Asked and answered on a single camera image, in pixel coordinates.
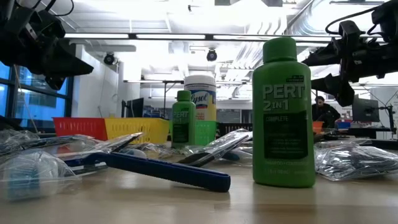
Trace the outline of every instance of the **product label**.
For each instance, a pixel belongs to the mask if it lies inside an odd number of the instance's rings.
[[[216,87],[208,84],[185,85],[191,91],[191,100],[197,106],[197,120],[216,120]]]
[[[189,142],[189,109],[173,111],[173,142]]]
[[[301,159],[308,156],[308,99],[304,91],[301,75],[292,76],[285,83],[263,85],[266,159]]]

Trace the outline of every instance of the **desk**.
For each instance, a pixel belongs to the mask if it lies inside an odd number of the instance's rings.
[[[229,193],[195,189],[122,170],[84,177],[73,193],[0,202],[0,223],[204,224],[394,223],[398,175],[356,182],[318,177],[312,189],[254,184],[251,168],[216,165],[232,176]]]
[[[385,131],[391,132],[389,128],[349,128],[344,130],[339,130],[341,134],[349,135],[349,136],[356,136],[356,137],[369,137],[371,139],[376,139],[376,132],[378,131]]]

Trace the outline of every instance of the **green shampoo bottle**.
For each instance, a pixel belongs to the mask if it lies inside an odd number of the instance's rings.
[[[191,101],[191,92],[177,92],[177,102],[173,104],[172,147],[180,148],[195,145],[196,105]]]
[[[277,187],[315,183],[311,71],[290,37],[267,41],[253,89],[253,179]]]

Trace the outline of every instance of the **green bottle cap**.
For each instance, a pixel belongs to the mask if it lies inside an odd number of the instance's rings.
[[[276,60],[296,60],[296,41],[291,37],[278,37],[268,40],[262,46],[262,61],[264,63]]]
[[[181,100],[191,100],[191,91],[188,90],[180,90],[177,92],[177,101]]]

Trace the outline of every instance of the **yellow basket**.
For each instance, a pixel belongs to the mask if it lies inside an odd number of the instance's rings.
[[[105,118],[108,139],[125,134],[144,133],[133,143],[164,144],[169,133],[169,121],[160,118]]]

